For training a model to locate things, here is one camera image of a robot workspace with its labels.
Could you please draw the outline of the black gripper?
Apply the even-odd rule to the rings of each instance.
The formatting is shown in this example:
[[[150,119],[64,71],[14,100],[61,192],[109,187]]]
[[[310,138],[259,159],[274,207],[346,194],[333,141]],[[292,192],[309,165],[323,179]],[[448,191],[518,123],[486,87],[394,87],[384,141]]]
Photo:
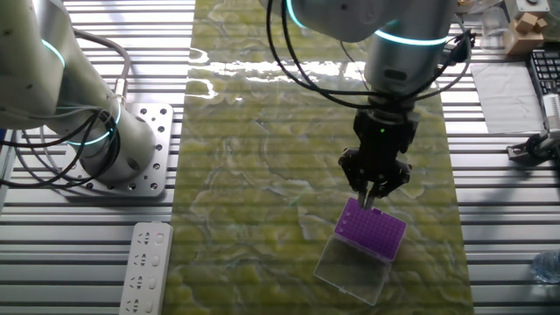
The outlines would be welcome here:
[[[410,182],[411,165],[397,158],[406,153],[417,133],[418,117],[409,113],[396,121],[383,121],[366,111],[358,111],[353,130],[360,147],[345,148],[339,166],[348,184],[358,194],[360,207],[370,208],[400,186]],[[369,181],[373,187],[368,192]]]

